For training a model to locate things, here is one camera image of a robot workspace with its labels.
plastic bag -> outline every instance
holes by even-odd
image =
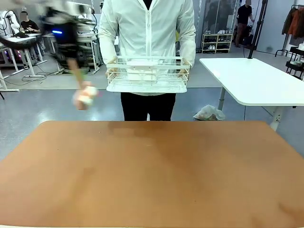
[[[224,120],[225,115],[221,110],[216,109],[211,105],[207,105],[203,107],[198,113],[196,113],[193,118],[204,121],[218,121]]]

zipper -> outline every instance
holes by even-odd
[[[151,56],[152,52],[152,28],[151,28],[151,12],[146,13],[146,55]]]

hand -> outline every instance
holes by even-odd
[[[183,64],[184,66],[190,66],[190,63],[187,60],[185,60],[184,58],[183,58],[183,62],[184,62],[184,64]],[[178,76],[182,77],[183,75],[188,74],[189,71],[190,71],[190,69],[188,71],[186,69],[182,69],[179,71]]]
[[[117,63],[117,57],[115,57],[110,62],[108,62],[108,64],[115,64],[115,63]],[[109,78],[109,75],[113,73],[113,76],[116,77],[118,74],[117,72],[118,72],[118,68],[111,68],[105,73],[105,76],[106,78]]]
[[[84,111],[88,109],[88,106],[86,104],[78,100],[79,96],[82,95],[82,93],[84,92],[87,86],[92,86],[92,83],[84,81],[81,85],[81,89],[77,90],[73,96],[73,103],[76,106],[76,108],[80,111]]]

black pants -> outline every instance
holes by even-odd
[[[141,96],[121,93],[125,121],[171,121],[176,94]]]

shoe rack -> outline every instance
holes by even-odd
[[[229,53],[231,49],[233,34],[203,34],[202,47],[203,53]],[[215,49],[208,49],[209,46],[215,46]]]

